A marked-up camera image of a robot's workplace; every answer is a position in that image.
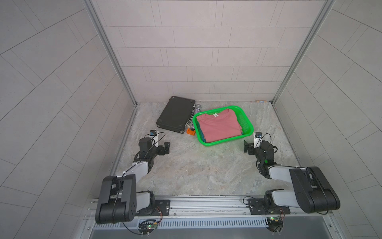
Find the green plastic basket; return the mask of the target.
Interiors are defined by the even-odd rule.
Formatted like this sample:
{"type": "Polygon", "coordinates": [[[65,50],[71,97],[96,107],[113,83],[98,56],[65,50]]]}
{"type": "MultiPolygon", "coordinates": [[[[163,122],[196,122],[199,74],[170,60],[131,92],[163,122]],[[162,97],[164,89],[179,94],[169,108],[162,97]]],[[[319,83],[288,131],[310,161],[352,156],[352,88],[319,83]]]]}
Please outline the green plastic basket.
{"type": "Polygon", "coordinates": [[[254,132],[254,127],[251,124],[251,122],[249,121],[246,113],[240,107],[238,107],[238,106],[228,106],[228,107],[212,109],[212,110],[208,110],[208,111],[204,111],[204,112],[199,112],[198,114],[195,114],[193,116],[193,125],[194,125],[195,131],[196,131],[196,136],[197,136],[199,142],[202,145],[204,145],[204,146],[213,146],[213,145],[216,145],[216,144],[220,144],[220,143],[224,143],[224,142],[228,142],[228,141],[233,141],[233,140],[245,138],[247,136],[252,136],[253,132],[254,132]],[[232,137],[232,138],[228,138],[228,139],[223,139],[223,140],[215,141],[215,142],[212,142],[212,143],[202,142],[201,137],[200,137],[200,133],[199,133],[199,130],[198,130],[197,116],[202,115],[202,114],[212,115],[214,113],[220,113],[220,112],[222,112],[225,109],[232,109],[235,112],[235,114],[237,116],[237,120],[238,120],[239,124],[242,127],[242,135],[239,135],[239,136],[236,136],[236,137],[232,137]]]}

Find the pink t-shirt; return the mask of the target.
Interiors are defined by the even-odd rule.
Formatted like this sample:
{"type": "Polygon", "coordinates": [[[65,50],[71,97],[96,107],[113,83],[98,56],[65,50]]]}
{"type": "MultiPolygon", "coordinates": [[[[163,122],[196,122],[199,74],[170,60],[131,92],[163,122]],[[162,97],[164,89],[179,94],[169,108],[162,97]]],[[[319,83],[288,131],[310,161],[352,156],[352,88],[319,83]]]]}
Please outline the pink t-shirt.
{"type": "Polygon", "coordinates": [[[206,143],[242,135],[242,127],[232,109],[225,109],[212,115],[199,115],[197,121],[202,128],[206,143]]]}

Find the blue t-shirt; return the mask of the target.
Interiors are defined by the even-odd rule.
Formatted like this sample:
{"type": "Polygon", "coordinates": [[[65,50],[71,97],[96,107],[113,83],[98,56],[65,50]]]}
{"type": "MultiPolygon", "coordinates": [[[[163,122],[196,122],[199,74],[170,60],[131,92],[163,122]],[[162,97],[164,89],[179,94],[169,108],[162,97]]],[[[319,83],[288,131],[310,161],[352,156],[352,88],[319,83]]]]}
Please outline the blue t-shirt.
{"type": "Polygon", "coordinates": [[[203,134],[203,131],[202,131],[202,128],[201,128],[200,124],[198,124],[198,130],[199,130],[202,142],[206,142],[206,139],[205,139],[205,136],[203,134]]]}

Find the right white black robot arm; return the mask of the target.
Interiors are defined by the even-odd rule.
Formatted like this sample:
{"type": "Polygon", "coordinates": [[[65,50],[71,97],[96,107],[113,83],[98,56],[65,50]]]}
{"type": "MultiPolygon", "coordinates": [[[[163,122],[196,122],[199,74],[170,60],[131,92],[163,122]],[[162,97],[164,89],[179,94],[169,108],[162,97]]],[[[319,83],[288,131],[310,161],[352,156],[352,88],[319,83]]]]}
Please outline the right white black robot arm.
{"type": "Polygon", "coordinates": [[[292,186],[291,190],[267,190],[263,198],[244,197],[242,202],[252,215],[289,214],[290,208],[300,208],[307,214],[327,214],[340,209],[340,199],[319,167],[277,164],[274,156],[278,148],[266,140],[257,144],[245,141],[243,151],[256,157],[260,175],[292,186]]]}

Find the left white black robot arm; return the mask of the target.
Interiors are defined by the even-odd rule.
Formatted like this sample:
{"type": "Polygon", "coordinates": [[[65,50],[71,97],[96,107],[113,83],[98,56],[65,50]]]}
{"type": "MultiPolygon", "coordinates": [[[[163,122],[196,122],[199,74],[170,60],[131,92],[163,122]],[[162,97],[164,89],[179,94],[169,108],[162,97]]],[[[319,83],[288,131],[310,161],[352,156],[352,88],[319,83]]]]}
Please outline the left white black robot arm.
{"type": "Polygon", "coordinates": [[[137,182],[151,171],[154,158],[170,153],[170,142],[158,142],[152,137],[140,139],[132,165],[120,176],[103,179],[95,213],[98,225],[131,222],[135,216],[169,215],[169,200],[155,199],[152,191],[137,191],[137,182]]]}

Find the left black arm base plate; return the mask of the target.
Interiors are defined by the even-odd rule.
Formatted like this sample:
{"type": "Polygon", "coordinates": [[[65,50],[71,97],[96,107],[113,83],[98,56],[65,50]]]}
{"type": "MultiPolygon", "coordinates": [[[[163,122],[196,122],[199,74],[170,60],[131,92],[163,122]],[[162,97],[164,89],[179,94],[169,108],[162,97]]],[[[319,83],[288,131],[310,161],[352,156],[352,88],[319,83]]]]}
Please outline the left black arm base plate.
{"type": "Polygon", "coordinates": [[[155,203],[150,203],[149,207],[139,210],[136,213],[138,217],[160,217],[169,216],[170,200],[155,200],[155,203]]]}

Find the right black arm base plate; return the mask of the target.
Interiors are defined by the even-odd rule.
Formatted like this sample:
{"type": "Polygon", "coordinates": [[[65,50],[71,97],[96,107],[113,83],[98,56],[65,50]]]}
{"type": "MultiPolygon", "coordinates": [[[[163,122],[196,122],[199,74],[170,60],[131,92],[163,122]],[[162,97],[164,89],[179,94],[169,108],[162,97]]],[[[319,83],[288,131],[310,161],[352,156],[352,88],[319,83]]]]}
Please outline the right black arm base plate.
{"type": "Polygon", "coordinates": [[[248,199],[248,207],[251,215],[289,215],[290,209],[287,206],[277,206],[274,201],[265,196],[265,198],[248,199]]]}

